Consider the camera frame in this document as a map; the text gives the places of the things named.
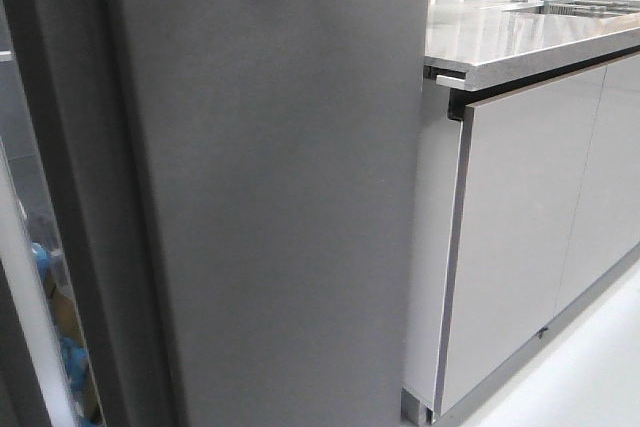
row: marble countertop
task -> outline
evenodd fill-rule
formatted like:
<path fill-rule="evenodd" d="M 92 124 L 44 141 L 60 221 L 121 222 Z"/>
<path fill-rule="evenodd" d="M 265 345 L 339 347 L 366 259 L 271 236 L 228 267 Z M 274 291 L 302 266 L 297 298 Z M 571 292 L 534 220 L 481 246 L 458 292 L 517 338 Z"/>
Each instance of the marble countertop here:
<path fill-rule="evenodd" d="M 505 10 L 523 5 L 432 6 L 425 65 L 449 71 L 436 81 L 476 91 L 640 46 L 640 14 L 592 19 Z"/>

